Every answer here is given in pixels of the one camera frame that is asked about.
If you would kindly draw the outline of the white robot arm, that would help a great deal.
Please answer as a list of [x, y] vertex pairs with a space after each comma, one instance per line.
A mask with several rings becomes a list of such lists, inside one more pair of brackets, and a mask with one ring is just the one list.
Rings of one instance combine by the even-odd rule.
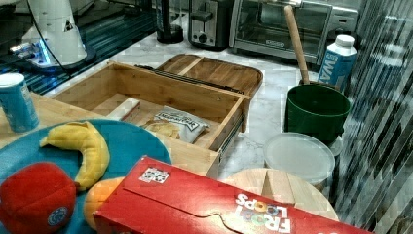
[[73, 17], [70, 0], [26, 0], [33, 26], [9, 52], [35, 69], [54, 73], [77, 70], [95, 58]]

